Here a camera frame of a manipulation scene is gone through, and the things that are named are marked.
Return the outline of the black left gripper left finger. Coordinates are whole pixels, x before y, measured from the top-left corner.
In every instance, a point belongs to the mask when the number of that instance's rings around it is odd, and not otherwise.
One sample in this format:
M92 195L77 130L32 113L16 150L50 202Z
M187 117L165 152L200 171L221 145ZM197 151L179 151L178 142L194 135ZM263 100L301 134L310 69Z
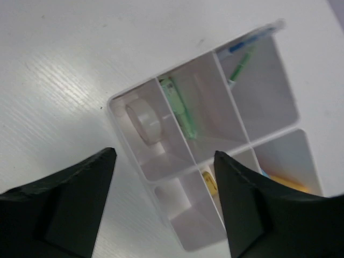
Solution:
M91 257L116 159L105 148L1 193L1 257Z

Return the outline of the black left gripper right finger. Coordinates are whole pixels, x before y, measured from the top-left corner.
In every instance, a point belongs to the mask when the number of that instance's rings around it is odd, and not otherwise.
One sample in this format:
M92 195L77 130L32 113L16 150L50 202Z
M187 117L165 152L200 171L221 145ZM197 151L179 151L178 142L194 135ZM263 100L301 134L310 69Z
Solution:
M216 151L214 170L231 257L343 257L343 196L279 184Z

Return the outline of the orange pink highlighter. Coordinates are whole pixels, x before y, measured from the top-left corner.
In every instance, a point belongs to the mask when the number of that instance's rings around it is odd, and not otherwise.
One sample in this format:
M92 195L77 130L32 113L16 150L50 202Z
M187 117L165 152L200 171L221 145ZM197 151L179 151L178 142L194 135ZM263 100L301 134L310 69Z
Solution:
M304 186L298 182L295 182L293 180L290 180L288 178L284 178L284 177L280 177L280 176L276 176L276 175L269 175L269 177L273 181L275 181L279 184L282 184L286 187L289 187L289 188L292 188L292 189L295 189L295 190L298 190L298 191L301 191L304 193L308 193L308 194L312 193L312 191L308 187L306 187L306 186Z

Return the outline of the clear tape roll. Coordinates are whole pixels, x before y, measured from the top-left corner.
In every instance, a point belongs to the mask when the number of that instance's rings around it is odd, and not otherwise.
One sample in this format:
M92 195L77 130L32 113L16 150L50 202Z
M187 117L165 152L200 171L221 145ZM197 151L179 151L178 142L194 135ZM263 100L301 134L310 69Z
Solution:
M125 106L135 130L147 145L159 142L163 135L163 125L153 107L143 98L137 98Z

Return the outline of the green translucent correction tape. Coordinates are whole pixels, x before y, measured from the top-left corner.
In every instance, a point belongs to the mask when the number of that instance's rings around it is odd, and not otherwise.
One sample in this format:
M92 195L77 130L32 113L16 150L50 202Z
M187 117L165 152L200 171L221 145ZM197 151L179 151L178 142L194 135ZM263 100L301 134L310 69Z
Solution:
M196 139L197 132L179 90L171 77L160 77L160 85L185 138Z

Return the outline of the green gel pen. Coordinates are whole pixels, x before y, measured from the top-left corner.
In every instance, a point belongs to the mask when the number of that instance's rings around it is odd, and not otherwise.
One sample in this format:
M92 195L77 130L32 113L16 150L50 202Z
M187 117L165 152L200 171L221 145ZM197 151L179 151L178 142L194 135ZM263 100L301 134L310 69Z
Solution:
M230 90L232 90L238 80L239 75L243 71L243 69L246 67L248 61L250 60L252 54L255 51L255 46L249 47L243 57L240 59L239 63L236 65L233 73L230 75L230 77L227 79L227 85Z

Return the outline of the blue gel pen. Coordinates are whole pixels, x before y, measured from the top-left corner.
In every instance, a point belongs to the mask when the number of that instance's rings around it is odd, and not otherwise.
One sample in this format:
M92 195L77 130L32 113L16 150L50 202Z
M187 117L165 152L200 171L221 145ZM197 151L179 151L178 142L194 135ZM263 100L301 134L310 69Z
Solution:
M241 38L230 42L228 46L218 49L216 51L217 57L219 60L223 60L233 55L235 52L257 43L263 38L272 36L283 28L285 28L285 21L283 19L278 19L272 23L261 26L245 34Z

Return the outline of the blue highlighter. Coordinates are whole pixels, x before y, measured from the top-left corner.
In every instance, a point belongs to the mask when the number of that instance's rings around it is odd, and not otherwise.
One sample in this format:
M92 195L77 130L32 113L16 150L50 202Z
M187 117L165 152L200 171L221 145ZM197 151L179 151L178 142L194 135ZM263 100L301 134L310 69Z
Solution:
M263 169L261 169L261 173L262 173L263 176L265 176L267 178L270 178L269 175Z

